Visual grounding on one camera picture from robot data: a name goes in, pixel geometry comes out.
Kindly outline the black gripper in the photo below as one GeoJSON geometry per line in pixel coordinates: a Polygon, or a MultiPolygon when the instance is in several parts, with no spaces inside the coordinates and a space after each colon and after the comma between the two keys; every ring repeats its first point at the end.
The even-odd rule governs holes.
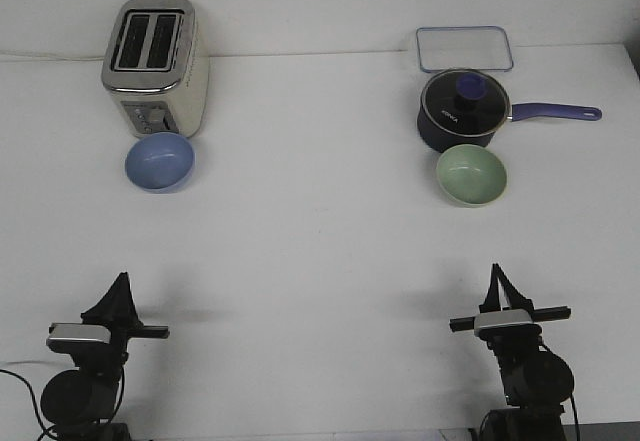
{"type": "Polygon", "coordinates": [[[143,325],[131,293],[130,278],[121,272],[106,294],[81,314],[84,324],[115,327],[110,330],[110,346],[116,356],[125,356],[131,339],[167,339],[168,326],[143,325]]]}
{"type": "MultiPolygon", "coordinates": [[[[522,309],[528,312],[533,319],[532,324],[565,320],[569,319],[571,316],[571,309],[568,306],[534,309],[533,301],[522,295],[515,288],[504,270],[499,267],[497,263],[492,264],[489,288],[483,303],[479,305],[479,312],[481,314],[501,311],[499,283],[504,292],[508,306],[511,309],[522,309]]],[[[452,332],[473,331],[473,322],[477,315],[450,319],[450,330],[452,332]]]]}

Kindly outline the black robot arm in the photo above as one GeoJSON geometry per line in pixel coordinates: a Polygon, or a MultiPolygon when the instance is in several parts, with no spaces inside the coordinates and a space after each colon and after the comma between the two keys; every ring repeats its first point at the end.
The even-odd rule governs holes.
{"type": "Polygon", "coordinates": [[[167,326],[139,319],[126,272],[79,322],[51,324],[46,346],[70,356],[74,367],[51,378],[41,394],[49,434],[59,440],[129,440],[127,424],[115,420],[124,397],[128,343],[169,334],[167,326]]]}
{"type": "Polygon", "coordinates": [[[565,320],[571,309],[535,307],[494,263],[478,310],[472,317],[452,318],[449,328],[471,331],[493,353],[507,406],[489,411],[473,438],[564,440],[562,404],[575,402],[575,379],[569,365],[544,343],[541,324],[565,320]]]}

